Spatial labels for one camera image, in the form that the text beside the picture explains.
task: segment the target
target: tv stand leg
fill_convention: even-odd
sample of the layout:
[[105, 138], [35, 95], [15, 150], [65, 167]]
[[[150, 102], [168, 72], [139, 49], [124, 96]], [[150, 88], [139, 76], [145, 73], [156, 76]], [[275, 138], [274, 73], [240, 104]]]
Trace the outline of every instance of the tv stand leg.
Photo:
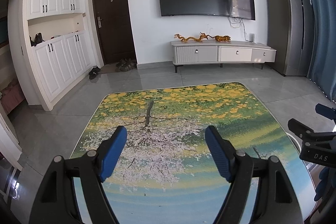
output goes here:
[[175, 73], [177, 73], [177, 67], [183, 67], [183, 65], [175, 65]]

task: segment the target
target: tv stand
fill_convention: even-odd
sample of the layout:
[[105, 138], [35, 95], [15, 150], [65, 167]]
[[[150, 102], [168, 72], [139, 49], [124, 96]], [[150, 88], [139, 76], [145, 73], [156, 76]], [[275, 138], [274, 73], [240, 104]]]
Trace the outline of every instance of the tv stand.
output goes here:
[[265, 62], [274, 62], [276, 54], [276, 50], [267, 45], [245, 41], [172, 41], [171, 44], [175, 72], [183, 65], [220, 64], [222, 68], [224, 63], [259, 63], [263, 69]]

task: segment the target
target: stainless steel refrigerator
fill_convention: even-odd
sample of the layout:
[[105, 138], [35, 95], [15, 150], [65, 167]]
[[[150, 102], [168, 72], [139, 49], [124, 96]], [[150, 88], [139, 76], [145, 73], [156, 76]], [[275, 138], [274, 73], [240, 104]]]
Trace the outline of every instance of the stainless steel refrigerator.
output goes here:
[[308, 73], [314, 39], [311, 0], [267, 0], [268, 46], [277, 50], [270, 63], [283, 75]]

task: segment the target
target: tree painting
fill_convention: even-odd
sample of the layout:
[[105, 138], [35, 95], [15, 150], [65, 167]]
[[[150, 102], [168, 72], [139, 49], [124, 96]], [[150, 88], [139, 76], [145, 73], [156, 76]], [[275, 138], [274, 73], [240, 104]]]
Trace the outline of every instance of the tree painting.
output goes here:
[[120, 189], [159, 184], [165, 191], [179, 181], [179, 174], [194, 175], [186, 159], [210, 159], [204, 141], [210, 124], [236, 148], [254, 145], [252, 156], [258, 144], [284, 136], [267, 109], [240, 83], [145, 90], [105, 97], [73, 156], [96, 149], [123, 125], [127, 143], [108, 182]]

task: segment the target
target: white wall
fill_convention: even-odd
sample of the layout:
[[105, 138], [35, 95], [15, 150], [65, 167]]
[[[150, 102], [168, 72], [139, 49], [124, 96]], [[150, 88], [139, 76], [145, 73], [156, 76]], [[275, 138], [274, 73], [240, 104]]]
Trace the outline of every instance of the white wall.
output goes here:
[[[134, 45], [139, 64], [172, 60], [170, 41], [176, 33], [198, 36], [211, 29], [212, 35], [229, 35], [243, 41], [242, 28], [232, 29], [227, 17], [170, 16], [161, 17], [159, 0], [128, 0]], [[256, 20], [244, 20], [247, 33], [255, 34], [255, 42], [267, 44], [267, 2], [255, 1]]]

